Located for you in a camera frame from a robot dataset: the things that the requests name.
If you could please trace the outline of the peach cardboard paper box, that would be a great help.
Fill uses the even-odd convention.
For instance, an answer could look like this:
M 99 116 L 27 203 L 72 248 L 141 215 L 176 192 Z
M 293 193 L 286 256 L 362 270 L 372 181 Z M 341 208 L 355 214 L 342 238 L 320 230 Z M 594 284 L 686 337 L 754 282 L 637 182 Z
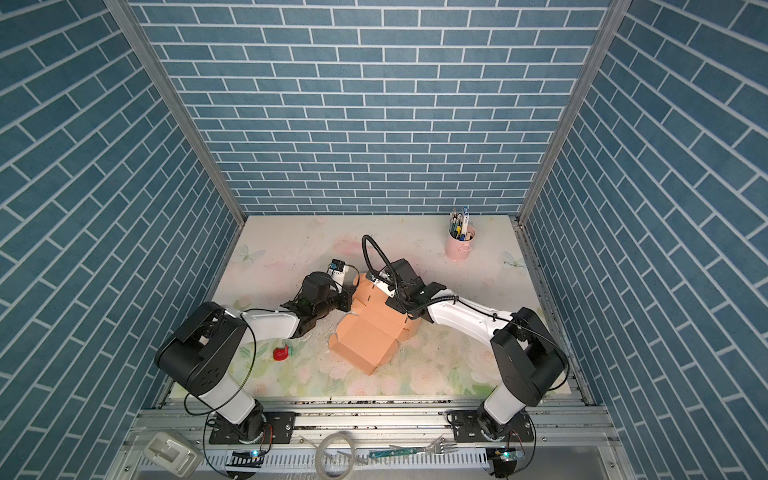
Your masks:
M 389 363 L 402 343 L 416 335 L 421 319 L 411 320 L 386 304 L 390 297 L 364 276 L 350 312 L 330 336 L 329 350 L 366 375 Z

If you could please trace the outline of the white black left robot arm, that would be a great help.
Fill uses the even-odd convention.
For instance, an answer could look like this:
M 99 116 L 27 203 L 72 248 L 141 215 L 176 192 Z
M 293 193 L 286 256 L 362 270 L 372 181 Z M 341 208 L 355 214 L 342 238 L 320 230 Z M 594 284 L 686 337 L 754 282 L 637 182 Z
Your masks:
M 242 345 L 300 338 L 329 313 L 351 309 L 359 275 L 347 268 L 308 274 L 295 297 L 277 309 L 235 312 L 216 302 L 201 304 L 163 343 L 158 368 L 230 425 L 261 426 L 262 407 L 229 374 Z

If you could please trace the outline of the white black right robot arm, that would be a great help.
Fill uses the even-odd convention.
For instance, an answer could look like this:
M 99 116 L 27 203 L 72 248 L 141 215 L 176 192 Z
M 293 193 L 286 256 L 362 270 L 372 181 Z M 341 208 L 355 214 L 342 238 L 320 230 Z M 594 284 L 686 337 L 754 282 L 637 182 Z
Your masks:
M 470 301 L 438 282 L 426 284 L 400 259 L 368 275 L 389 296 L 390 308 L 452 328 L 487 345 L 500 383 L 478 409 L 478 423 L 497 437 L 513 417 L 537 406 L 569 370 L 566 354 L 535 311 L 497 310 Z

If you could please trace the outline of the pink metal pen cup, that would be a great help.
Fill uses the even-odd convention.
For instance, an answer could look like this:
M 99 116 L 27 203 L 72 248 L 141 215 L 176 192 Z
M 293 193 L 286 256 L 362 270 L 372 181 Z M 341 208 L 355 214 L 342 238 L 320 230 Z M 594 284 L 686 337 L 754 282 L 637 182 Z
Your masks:
M 472 225 L 468 226 L 467 234 L 463 240 L 448 236 L 444 248 L 445 256 L 455 262 L 467 260 L 472 252 L 474 238 L 475 229 Z

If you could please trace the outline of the small red toy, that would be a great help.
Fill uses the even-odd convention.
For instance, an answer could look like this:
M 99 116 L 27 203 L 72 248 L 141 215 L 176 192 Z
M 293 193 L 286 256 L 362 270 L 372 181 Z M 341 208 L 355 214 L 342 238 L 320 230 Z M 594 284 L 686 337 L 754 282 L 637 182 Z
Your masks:
M 276 347 L 273 350 L 272 356 L 275 361 L 284 361 L 289 358 L 291 353 L 291 348 L 287 345 Z

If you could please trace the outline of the white labelled marker pen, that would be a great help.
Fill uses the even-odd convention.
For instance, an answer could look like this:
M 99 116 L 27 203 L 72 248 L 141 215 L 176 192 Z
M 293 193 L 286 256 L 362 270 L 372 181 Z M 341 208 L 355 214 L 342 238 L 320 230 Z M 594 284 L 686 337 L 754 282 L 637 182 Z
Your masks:
M 461 225 L 461 232 L 459 236 L 460 241 L 466 241 L 469 237 L 468 228 L 469 228 L 469 211 L 467 207 L 463 208 L 462 215 L 461 215 L 462 225 Z

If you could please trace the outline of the white plastic holder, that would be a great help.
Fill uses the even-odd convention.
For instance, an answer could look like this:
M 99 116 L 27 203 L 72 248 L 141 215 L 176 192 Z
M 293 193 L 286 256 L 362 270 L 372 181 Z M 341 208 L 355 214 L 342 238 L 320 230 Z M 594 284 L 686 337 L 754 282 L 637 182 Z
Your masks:
M 189 478 L 203 461 L 202 452 L 182 436 L 157 432 L 143 449 L 144 456 L 156 466 L 178 478 Z

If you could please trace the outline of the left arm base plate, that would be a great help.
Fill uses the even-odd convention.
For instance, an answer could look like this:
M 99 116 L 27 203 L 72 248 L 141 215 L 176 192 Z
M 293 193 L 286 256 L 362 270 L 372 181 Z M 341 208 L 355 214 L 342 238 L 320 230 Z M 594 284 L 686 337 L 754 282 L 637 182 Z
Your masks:
M 296 414 L 287 411 L 251 413 L 240 424 L 232 424 L 214 414 L 206 421 L 208 441 L 213 445 L 289 444 Z

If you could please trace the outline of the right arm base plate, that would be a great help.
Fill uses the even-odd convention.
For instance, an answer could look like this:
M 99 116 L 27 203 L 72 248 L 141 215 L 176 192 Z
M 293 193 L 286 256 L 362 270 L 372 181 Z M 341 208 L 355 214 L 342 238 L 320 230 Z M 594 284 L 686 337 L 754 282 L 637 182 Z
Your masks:
M 444 414 L 444 418 L 458 443 L 526 443 L 535 439 L 533 423 L 526 410 L 518 412 L 504 424 L 496 422 L 482 409 L 449 410 Z

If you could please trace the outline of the green handled fork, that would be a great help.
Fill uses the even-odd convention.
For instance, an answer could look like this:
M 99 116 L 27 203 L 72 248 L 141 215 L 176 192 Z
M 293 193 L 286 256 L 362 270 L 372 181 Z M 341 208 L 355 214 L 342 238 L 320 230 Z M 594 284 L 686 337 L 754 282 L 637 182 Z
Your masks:
M 457 450 L 458 444 L 455 441 L 447 440 L 444 437 L 438 437 L 426 446 L 404 447 L 390 445 L 385 449 L 372 450 L 368 453 L 368 458 L 378 460 L 420 454 L 444 455 L 455 452 Z

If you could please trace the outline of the aluminium front rail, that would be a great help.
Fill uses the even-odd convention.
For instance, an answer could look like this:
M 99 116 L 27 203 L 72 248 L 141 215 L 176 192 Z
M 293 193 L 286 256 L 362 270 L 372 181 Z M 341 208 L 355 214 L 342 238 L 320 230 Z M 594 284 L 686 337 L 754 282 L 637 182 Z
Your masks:
M 262 401 L 268 412 L 292 412 L 296 415 L 291 444 L 301 436 L 320 440 L 335 431 L 348 431 L 359 443 L 388 444 L 403 441 L 429 441 L 451 435 L 446 415 L 449 411 L 475 411 L 479 401 L 470 398 L 418 400 L 394 399 L 324 399 L 295 400 L 273 398 Z M 527 412 L 537 431 L 540 446 L 618 446 L 619 435 L 607 413 L 599 406 L 587 406 L 566 397 L 549 398 Z M 203 439 L 204 419 L 192 417 L 179 402 L 171 401 L 157 409 L 139 412 L 123 447 L 137 448 L 159 431 L 177 432 L 193 443 Z

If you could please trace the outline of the aluminium left corner post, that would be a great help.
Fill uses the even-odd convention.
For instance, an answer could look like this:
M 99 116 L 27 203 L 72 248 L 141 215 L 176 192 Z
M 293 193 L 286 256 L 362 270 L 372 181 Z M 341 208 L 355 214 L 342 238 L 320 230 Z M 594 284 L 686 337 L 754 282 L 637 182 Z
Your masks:
M 105 0 L 104 4 L 135 52 L 141 65 L 146 70 L 152 84 L 175 119 L 179 129 L 197 156 L 199 163 L 213 182 L 235 222 L 242 228 L 245 225 L 247 216 L 227 184 L 221 169 L 191 118 L 148 36 L 139 24 L 129 2 L 124 0 Z

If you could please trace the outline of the aluminium corner post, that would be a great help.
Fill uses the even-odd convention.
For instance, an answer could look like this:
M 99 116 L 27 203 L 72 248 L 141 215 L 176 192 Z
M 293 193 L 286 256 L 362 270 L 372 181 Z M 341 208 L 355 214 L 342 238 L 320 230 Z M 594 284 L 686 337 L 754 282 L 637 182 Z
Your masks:
M 546 152 L 542 156 L 541 163 L 518 212 L 517 223 L 519 226 L 526 225 L 532 216 L 536 202 L 557 162 L 558 155 L 562 151 L 567 136 L 574 125 L 576 117 L 630 5 L 631 0 L 615 0 L 610 3 L 598 29 L 595 42 L 589 49 L 579 77 L 574 84 L 573 91 L 559 118 L 557 128 L 552 135 Z
M 124 0 L 105 0 L 104 4 L 135 52 L 141 65 L 146 70 L 152 84 L 175 119 L 179 129 L 197 156 L 199 163 L 213 182 L 235 222 L 242 228 L 245 225 L 247 216 L 227 184 L 221 169 L 191 118 L 148 36 L 139 24 L 129 2 Z

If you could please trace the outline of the aluminium right corner post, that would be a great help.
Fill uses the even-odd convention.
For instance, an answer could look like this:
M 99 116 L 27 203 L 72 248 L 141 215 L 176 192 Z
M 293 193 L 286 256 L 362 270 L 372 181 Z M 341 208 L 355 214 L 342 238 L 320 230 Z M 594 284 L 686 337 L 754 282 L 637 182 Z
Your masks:
M 631 0 L 615 0 L 610 3 L 598 29 L 595 42 L 589 49 L 579 77 L 574 84 L 573 91 L 559 118 L 557 128 L 552 135 L 546 152 L 542 156 L 541 163 L 518 212 L 517 223 L 519 226 L 526 225 L 532 216 L 536 202 L 557 162 L 558 155 L 562 151 L 567 136 L 574 125 L 576 117 L 630 5 Z

